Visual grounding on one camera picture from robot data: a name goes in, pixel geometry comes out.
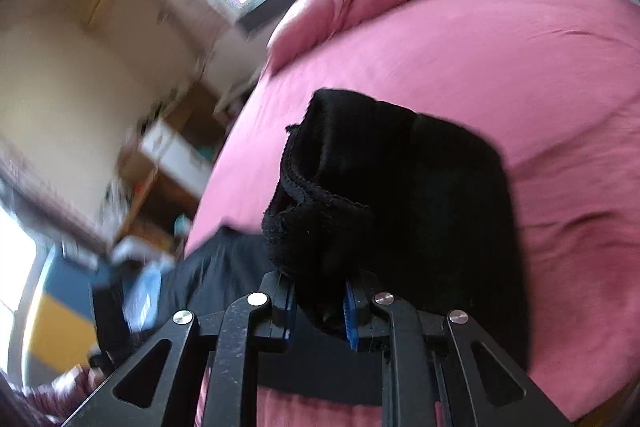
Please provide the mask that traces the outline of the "black pants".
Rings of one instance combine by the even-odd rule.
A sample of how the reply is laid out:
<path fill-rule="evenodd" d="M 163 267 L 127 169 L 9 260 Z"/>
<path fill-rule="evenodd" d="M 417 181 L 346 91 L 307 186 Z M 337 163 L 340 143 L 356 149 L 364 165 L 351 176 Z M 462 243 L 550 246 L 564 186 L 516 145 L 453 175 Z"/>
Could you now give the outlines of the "black pants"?
<path fill-rule="evenodd" d="M 523 256 L 502 161 L 450 121 L 346 90 L 318 90 L 292 112 L 248 104 L 193 234 L 202 243 L 164 280 L 160 317 L 226 309 L 272 270 L 292 277 L 292 346 L 260 358 L 262 387 L 380 403 L 380 361 L 346 343 L 347 285 L 435 314 L 469 312 L 529 365 Z"/>

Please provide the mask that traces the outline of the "teal white jar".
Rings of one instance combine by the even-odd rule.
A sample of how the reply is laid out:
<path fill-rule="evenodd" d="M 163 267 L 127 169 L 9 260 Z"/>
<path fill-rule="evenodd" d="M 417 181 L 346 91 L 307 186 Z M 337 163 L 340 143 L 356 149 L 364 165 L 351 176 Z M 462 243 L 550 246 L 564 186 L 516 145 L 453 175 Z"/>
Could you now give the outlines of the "teal white jar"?
<path fill-rule="evenodd" d="M 192 220 L 184 213 L 174 222 L 174 236 L 176 239 L 187 239 L 192 228 Z"/>

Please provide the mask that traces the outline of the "wooden desk with white cabinet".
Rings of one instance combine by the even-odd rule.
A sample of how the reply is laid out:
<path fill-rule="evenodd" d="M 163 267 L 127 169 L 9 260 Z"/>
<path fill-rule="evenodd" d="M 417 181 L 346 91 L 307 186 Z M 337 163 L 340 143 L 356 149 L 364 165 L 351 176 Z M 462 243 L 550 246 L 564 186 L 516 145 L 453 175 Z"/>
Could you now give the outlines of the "wooden desk with white cabinet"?
<path fill-rule="evenodd" d="M 171 90 L 141 117 L 118 152 L 99 212 L 101 232 L 115 246 L 128 236 L 172 254 L 179 222 L 192 222 L 226 128 L 219 101 L 205 84 Z"/>

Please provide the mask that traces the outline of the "maroon puffer jacket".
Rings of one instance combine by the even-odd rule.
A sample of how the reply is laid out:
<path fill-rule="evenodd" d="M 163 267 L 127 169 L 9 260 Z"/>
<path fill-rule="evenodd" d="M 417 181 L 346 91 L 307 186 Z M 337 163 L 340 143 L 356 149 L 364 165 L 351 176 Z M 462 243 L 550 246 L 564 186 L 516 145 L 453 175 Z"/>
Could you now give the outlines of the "maroon puffer jacket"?
<path fill-rule="evenodd" d="M 10 383 L 1 373 L 2 426 L 62 426 L 100 384 L 101 369 L 76 365 L 50 384 L 35 388 Z"/>

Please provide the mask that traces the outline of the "pink bed sheet mattress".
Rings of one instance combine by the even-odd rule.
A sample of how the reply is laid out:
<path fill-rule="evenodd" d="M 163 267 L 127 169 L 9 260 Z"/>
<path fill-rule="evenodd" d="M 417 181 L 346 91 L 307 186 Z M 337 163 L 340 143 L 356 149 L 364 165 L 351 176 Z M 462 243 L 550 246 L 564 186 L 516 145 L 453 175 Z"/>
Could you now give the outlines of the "pink bed sheet mattress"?
<path fill-rule="evenodd" d="M 265 75 L 188 240 L 258 229 L 285 129 L 332 87 L 448 119 L 501 150 L 533 293 L 535 383 L 570 419 L 639 373 L 639 8 L 413 0 Z"/>

